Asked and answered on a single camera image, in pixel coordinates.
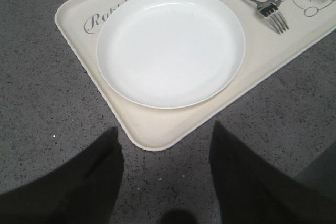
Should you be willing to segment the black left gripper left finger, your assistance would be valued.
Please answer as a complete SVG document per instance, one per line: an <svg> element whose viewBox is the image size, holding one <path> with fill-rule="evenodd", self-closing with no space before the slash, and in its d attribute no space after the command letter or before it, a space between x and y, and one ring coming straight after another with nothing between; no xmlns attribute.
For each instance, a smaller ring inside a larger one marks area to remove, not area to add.
<svg viewBox="0 0 336 224"><path fill-rule="evenodd" d="M1 223L110 223L124 171L118 129L51 173L1 195Z"/></svg>

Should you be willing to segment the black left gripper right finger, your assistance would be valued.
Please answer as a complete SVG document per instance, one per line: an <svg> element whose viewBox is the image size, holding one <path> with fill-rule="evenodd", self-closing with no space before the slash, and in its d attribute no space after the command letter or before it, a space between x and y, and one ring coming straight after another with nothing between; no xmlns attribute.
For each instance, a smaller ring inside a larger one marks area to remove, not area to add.
<svg viewBox="0 0 336 224"><path fill-rule="evenodd" d="M210 167L222 223L335 223L335 201L291 179L215 122Z"/></svg>

